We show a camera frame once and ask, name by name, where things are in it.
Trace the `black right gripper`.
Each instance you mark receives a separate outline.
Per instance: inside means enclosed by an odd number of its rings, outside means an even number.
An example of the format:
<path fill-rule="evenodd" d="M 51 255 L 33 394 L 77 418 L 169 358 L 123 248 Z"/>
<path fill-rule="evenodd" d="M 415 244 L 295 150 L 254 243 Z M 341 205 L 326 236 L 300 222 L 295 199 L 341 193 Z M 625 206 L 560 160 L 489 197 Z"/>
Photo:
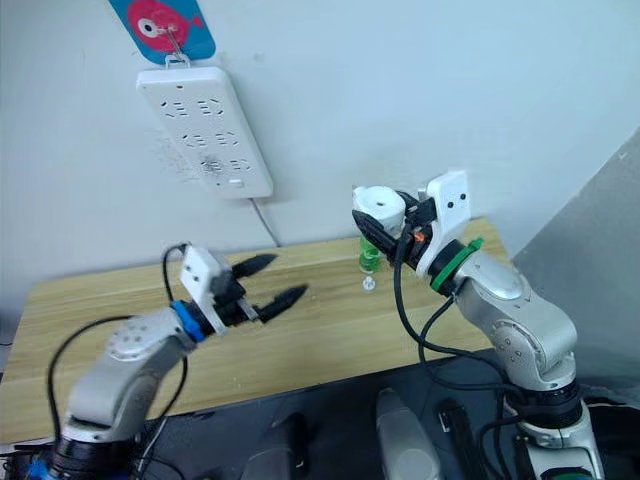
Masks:
<path fill-rule="evenodd" d="M 384 256 L 394 256 L 397 250 L 404 263 L 417 266 L 433 238 L 431 224 L 437 219 L 435 201 L 433 198 L 418 200 L 400 190 L 396 193 L 405 203 L 401 234 L 389 233 L 380 221 L 367 213 L 353 210 L 352 217 L 360 233 Z"/>

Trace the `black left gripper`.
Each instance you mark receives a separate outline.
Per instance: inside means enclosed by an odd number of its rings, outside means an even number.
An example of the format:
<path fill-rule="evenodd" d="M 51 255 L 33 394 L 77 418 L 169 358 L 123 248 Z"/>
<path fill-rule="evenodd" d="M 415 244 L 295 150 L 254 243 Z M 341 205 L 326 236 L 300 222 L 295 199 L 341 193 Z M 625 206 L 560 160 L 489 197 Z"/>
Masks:
<path fill-rule="evenodd" d="M 226 327 L 259 320 L 267 323 L 291 308 L 306 292 L 307 285 L 289 288 L 264 307 L 255 308 L 246 298 L 246 289 L 240 279 L 253 276 L 266 269 L 276 254 L 258 254 L 233 266 L 225 265 L 211 282 L 213 308 Z"/>

